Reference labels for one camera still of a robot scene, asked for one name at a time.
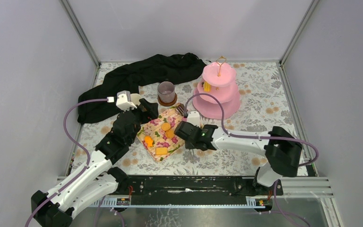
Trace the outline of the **purple mug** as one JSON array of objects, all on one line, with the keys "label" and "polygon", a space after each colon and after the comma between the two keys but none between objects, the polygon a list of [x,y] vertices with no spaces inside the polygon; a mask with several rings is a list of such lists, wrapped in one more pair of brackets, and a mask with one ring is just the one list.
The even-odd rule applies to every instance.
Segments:
[{"label": "purple mug", "polygon": [[157,87],[159,100],[163,103],[171,103],[175,99],[175,86],[172,82],[161,82]]}]

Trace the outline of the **chocolate wafer biscuit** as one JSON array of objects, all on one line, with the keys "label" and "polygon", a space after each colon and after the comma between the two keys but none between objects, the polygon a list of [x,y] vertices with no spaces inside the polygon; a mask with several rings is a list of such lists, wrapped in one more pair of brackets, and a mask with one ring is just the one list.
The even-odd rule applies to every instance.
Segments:
[{"label": "chocolate wafer biscuit", "polygon": [[181,115],[181,116],[184,116],[184,105],[183,104],[178,104],[176,106],[176,110],[177,112]]}]

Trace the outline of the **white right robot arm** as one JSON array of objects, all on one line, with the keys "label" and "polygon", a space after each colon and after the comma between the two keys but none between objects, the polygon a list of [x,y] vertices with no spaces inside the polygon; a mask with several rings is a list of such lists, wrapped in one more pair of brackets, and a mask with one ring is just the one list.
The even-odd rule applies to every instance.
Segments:
[{"label": "white right robot arm", "polygon": [[267,163],[259,167],[252,182],[256,194],[263,195],[282,177],[296,177],[302,144],[282,127],[271,131],[251,133],[246,131],[225,132],[216,125],[203,128],[182,121],[174,134],[184,140],[187,149],[237,150],[263,156]]}]

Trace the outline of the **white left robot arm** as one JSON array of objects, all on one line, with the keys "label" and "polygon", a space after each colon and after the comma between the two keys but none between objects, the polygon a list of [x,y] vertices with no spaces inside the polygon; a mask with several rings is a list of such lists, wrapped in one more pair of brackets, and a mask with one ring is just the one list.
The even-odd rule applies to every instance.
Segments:
[{"label": "white left robot arm", "polygon": [[158,103],[141,98],[116,105],[122,111],[94,151],[86,152],[86,162],[47,192],[33,194],[26,226],[35,219],[43,227],[68,227],[99,198],[126,192],[128,176],[114,164],[129,151],[141,126],[158,118]]}]

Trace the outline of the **pink three-tier cake stand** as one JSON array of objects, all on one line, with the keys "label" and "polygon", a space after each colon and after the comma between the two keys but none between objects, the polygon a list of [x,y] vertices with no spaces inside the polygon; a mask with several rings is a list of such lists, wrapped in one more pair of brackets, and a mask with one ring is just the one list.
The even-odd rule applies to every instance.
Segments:
[{"label": "pink three-tier cake stand", "polygon": [[[204,92],[202,83],[206,81],[212,88]],[[236,83],[236,70],[221,56],[218,60],[204,67],[202,79],[193,94],[201,95],[193,98],[194,108],[209,119],[222,119],[231,117],[240,108],[240,94]]]}]

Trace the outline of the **yellow wafer biscuit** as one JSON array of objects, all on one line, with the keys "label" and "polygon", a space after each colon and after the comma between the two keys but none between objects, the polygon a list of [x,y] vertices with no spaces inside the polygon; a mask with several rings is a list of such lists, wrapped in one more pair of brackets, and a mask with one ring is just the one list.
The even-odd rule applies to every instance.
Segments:
[{"label": "yellow wafer biscuit", "polygon": [[203,87],[204,92],[210,92],[211,88],[212,88],[212,86],[209,83],[207,83],[206,81],[204,81],[202,83],[202,87]]}]

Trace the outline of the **white paper cup black base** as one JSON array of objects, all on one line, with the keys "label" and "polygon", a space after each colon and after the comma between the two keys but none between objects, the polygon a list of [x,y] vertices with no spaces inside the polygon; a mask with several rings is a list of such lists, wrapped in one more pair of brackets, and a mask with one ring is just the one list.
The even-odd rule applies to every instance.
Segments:
[{"label": "white paper cup black base", "polygon": [[140,105],[140,99],[141,99],[141,95],[140,94],[138,94],[138,93],[132,93],[131,95],[130,95],[130,97],[131,97],[131,101],[132,101],[132,103],[135,105],[135,106],[138,106],[138,105]]}]

